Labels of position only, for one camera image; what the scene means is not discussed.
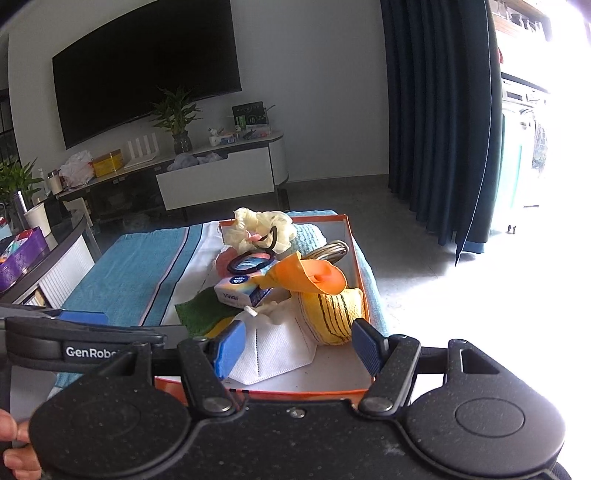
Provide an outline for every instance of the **black hair tie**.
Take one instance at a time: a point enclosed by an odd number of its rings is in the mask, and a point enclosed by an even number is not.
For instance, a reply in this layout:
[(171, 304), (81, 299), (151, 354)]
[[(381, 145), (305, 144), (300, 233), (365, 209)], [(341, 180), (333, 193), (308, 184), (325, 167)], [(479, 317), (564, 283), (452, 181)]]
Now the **black hair tie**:
[[(230, 273), (233, 273), (234, 275), (248, 275), (251, 273), (261, 271), (263, 268), (271, 265), (275, 261), (275, 252), (273, 251), (273, 249), (275, 248), (275, 246), (277, 244), (277, 227), (275, 225), (273, 225), (271, 227), (269, 234), (262, 237), (259, 240), (259, 242), (266, 240), (269, 237), (269, 235), (273, 236), (273, 240), (271, 241), (271, 245), (268, 248), (257, 248), (255, 250), (250, 250), (248, 252), (245, 252), (242, 255), (238, 255), (236, 258), (233, 258), (230, 261), (230, 263), (228, 264), (228, 271)], [(269, 258), (267, 260), (262, 259), (262, 261), (260, 263), (258, 263), (257, 265), (255, 265), (254, 267), (244, 268), (244, 269), (237, 268), (246, 257), (250, 257), (252, 254), (260, 254), (260, 253), (269, 255)]]

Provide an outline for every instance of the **television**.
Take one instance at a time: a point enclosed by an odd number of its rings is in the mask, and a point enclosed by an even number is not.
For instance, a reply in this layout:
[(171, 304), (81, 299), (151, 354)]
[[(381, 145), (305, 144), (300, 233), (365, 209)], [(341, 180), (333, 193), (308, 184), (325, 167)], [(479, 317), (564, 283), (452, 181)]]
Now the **television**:
[(66, 148), (147, 116), (179, 86), (193, 100), (241, 90), (230, 0), (157, 0), (53, 57)]

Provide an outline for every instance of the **potted plant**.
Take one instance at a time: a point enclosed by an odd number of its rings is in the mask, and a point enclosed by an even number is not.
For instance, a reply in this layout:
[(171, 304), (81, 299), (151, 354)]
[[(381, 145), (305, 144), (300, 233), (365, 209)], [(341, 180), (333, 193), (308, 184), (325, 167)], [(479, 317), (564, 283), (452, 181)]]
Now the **potted plant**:
[(41, 189), (33, 185), (43, 179), (33, 178), (33, 166), (37, 159), (22, 166), (19, 161), (11, 164), (0, 163), (0, 202), (7, 206), (8, 216), (16, 218), (16, 208), (12, 202), (12, 195), (20, 190), (27, 209), (33, 206), (33, 194)]
[(179, 87), (176, 93), (160, 89), (164, 93), (164, 100), (153, 103), (153, 114), (157, 116), (155, 127), (169, 130), (174, 138), (174, 152), (190, 152), (193, 149), (187, 125), (197, 118), (197, 112), (201, 110), (189, 100), (189, 93), (183, 87)]

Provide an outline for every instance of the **orange box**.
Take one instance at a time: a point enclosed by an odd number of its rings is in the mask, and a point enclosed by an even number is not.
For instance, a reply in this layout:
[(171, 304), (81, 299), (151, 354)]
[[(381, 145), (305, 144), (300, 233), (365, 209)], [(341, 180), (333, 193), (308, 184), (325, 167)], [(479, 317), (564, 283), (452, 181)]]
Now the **orange box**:
[[(312, 223), (320, 228), (329, 242), (342, 240), (349, 245), (349, 252), (336, 265), (345, 274), (347, 287), (360, 288), (363, 291), (366, 320), (372, 323), (347, 216), (294, 217), (293, 221), (294, 223)], [(220, 222), (222, 236), (225, 229), (233, 222), (234, 220)], [(357, 357), (350, 342), (339, 346), (320, 345), (310, 365), (254, 385), (242, 385), (230, 378), (222, 381), (239, 405), (247, 398), (285, 401), (349, 398), (357, 404), (371, 383), (372, 377)], [(172, 394), (186, 404), (183, 386), (178, 378), (156, 378), (154, 384), (158, 389)]]

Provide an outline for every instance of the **concrete floor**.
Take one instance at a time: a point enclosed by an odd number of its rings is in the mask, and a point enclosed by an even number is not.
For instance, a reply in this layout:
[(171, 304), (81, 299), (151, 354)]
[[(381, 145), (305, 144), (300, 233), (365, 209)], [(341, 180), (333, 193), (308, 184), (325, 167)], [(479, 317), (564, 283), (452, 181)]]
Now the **concrete floor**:
[[(390, 193), (384, 176), (288, 184), (288, 192), (292, 210), (331, 209), (349, 216), (374, 271), (390, 333), (413, 336), (425, 346), (466, 339), (549, 398), (568, 428), (559, 460), (573, 478), (584, 478), (587, 409), (577, 398), (588, 375), (581, 377), (576, 366), (588, 364), (577, 347), (588, 338), (582, 313), (589, 318), (582, 305), (588, 273), (577, 271), (577, 258), (558, 248), (560, 226), (541, 209), (527, 209), (516, 235), (492, 235), (486, 253), (463, 254), (456, 267), (455, 245), (440, 247)], [(148, 229), (231, 218), (240, 206), (277, 208), (273, 195), (219, 202), (188, 209), (189, 222), (173, 213)], [(99, 243), (106, 247), (119, 234), (106, 229)], [(417, 393), (440, 381), (422, 379)]]

